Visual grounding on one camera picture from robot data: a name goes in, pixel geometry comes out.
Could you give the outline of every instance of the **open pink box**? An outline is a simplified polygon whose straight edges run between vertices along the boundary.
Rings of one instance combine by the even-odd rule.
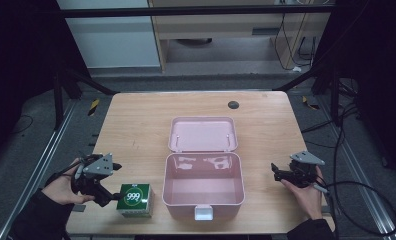
[[[241,160],[233,119],[173,120],[163,202],[173,217],[232,218],[244,201]]]

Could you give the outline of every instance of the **green 999 box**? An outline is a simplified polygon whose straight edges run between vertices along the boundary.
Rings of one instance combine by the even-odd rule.
[[[153,191],[150,184],[122,184],[124,195],[117,203],[117,211],[124,217],[151,217]]]

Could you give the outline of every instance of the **black sleeve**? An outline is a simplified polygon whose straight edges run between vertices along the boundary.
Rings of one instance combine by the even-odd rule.
[[[307,220],[287,233],[288,240],[334,240],[325,219]]]
[[[74,204],[54,202],[39,189],[17,215],[7,239],[61,240],[66,234],[65,226],[73,207]]]

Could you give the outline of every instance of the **table top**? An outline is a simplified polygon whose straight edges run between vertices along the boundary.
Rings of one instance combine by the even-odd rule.
[[[239,108],[230,109],[236,101]],[[245,201],[230,220],[173,218],[162,200],[172,120],[223,116],[235,122]],[[288,169],[289,155],[306,146],[284,92],[120,93],[113,97],[94,153],[113,154],[123,167],[101,181],[111,193],[121,184],[150,183],[155,193],[151,218],[125,218],[113,201],[101,208],[86,203],[73,212],[70,234],[264,234],[286,233],[305,220],[294,196],[276,182],[270,163]]]

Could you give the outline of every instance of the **box handle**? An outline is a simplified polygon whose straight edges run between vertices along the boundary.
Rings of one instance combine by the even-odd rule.
[[[195,206],[195,220],[209,221],[213,220],[213,208],[207,204]]]

